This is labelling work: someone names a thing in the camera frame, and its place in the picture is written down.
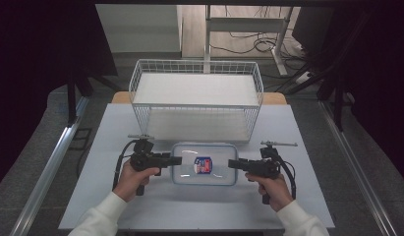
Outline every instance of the white wire basket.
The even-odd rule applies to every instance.
[[[142,135],[246,143],[263,86],[255,62],[139,60],[129,94]]]

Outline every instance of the red and blue sticker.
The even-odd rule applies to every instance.
[[[213,162],[208,156],[198,156],[195,159],[196,174],[210,174],[213,169]]]

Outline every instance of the container lid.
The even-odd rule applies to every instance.
[[[238,159],[238,151],[224,143],[179,143],[172,156],[182,156],[182,164],[172,167],[175,184],[234,185],[237,170],[228,167],[228,159]]]

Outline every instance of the white sleeve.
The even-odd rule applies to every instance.
[[[75,235],[115,235],[117,221],[128,204],[113,192],[98,206],[90,208],[80,218],[78,226],[69,234]]]
[[[285,236],[329,235],[323,223],[317,217],[307,214],[297,201],[281,209],[277,216],[285,228]]]

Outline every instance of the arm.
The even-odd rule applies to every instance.
[[[286,236],[319,236],[329,235],[321,221],[312,215],[307,214],[297,203],[288,191],[284,176],[280,174],[277,179],[262,178],[252,174],[245,175],[252,181],[260,184],[261,195],[270,195],[269,205],[277,213],[285,228]]]
[[[158,172],[158,168],[137,172],[132,168],[130,160],[125,162],[119,183],[113,192],[98,206],[86,211],[78,226],[69,235],[115,235],[118,229],[117,221],[128,202],[135,197],[138,186],[148,184],[149,176]]]

